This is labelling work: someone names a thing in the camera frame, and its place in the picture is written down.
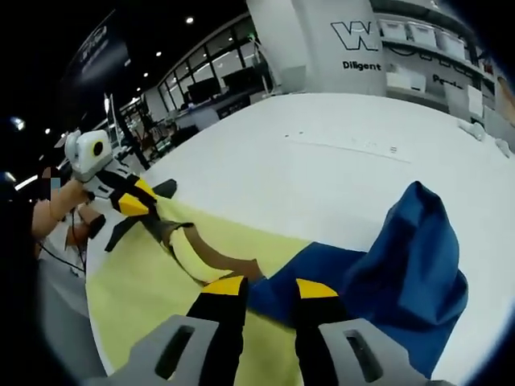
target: yellow cloth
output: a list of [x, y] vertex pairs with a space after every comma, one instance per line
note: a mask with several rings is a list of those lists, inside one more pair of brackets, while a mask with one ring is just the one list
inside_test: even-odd
[[[218, 252], [256, 259], [270, 277], [309, 242], [258, 231], [159, 197], [159, 214], [168, 220], [192, 222], [203, 240]], [[182, 230], [172, 233], [172, 245], [192, 276], [214, 281], [226, 275], [208, 267], [193, 251]], [[170, 254], [136, 224], [86, 284], [89, 312], [96, 321], [102, 346], [115, 370], [129, 358], [130, 348], [173, 314], [186, 314], [201, 288]], [[268, 318], [247, 312], [244, 349], [235, 385], [296, 385], [300, 374], [295, 333]]]

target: blue fabric bag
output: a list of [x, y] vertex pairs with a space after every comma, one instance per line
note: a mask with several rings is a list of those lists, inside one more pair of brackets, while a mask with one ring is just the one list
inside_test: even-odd
[[458, 259], [441, 199], [415, 182], [389, 210], [367, 253], [312, 243], [274, 276], [252, 284], [249, 307], [291, 326], [295, 279], [324, 283], [350, 315], [400, 343], [411, 365], [430, 378], [467, 305]]

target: dark ceiling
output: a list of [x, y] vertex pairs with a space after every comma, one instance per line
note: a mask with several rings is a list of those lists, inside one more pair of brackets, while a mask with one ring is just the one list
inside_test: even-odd
[[[0, 27], [4, 96], [0, 171], [10, 171], [22, 181], [42, 166], [39, 157], [50, 151], [64, 130], [60, 108], [64, 71], [112, 10], [131, 58], [130, 70], [115, 93], [120, 101], [129, 101], [137, 95], [137, 88], [156, 85], [195, 44], [247, 8], [245, 0], [89, 0], [83, 6], [76, 2], [10, 3]], [[187, 16], [195, 19], [192, 25], [185, 23]], [[163, 53], [159, 58], [157, 51]], [[27, 123], [25, 130], [6, 125], [6, 119], [13, 116]], [[48, 135], [46, 128], [51, 129]]]

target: person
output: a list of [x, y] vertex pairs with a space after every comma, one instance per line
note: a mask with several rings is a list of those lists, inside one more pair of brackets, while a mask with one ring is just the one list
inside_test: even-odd
[[71, 179], [50, 199], [37, 203], [16, 194], [0, 201], [4, 222], [0, 231], [0, 288], [2, 294], [2, 370], [5, 377], [35, 377], [54, 384], [74, 384], [48, 349], [38, 329], [37, 259], [35, 243], [47, 237], [88, 195]]
[[[64, 177], [56, 168], [47, 167], [41, 174], [41, 181], [41, 194], [44, 198], [48, 198], [59, 191]], [[105, 222], [103, 215], [94, 211], [86, 203], [82, 203], [67, 213], [54, 230], [36, 244], [36, 256], [46, 260], [60, 260], [62, 264], [68, 265], [75, 275], [83, 277], [88, 238], [103, 222]]]

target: desk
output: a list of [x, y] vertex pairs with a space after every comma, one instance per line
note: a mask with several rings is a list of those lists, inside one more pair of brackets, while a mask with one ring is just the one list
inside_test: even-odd
[[230, 115], [231, 105], [237, 104], [249, 98], [252, 94], [259, 92], [262, 88], [252, 88], [250, 90], [236, 94], [224, 94], [217, 97], [214, 101], [205, 101], [200, 105], [183, 111], [175, 118], [175, 123], [180, 129], [195, 125], [199, 130], [208, 128], [217, 123], [220, 119]]
[[[200, 132], [144, 174], [153, 185], [170, 177], [179, 201], [207, 213], [355, 250], [369, 249], [388, 209], [417, 179], [445, 204], [470, 287], [433, 377], [465, 382], [508, 321], [515, 158], [491, 137], [478, 142], [458, 129], [457, 118], [378, 96], [276, 96]], [[107, 258], [110, 229], [121, 218], [110, 213], [90, 243], [88, 276]]]

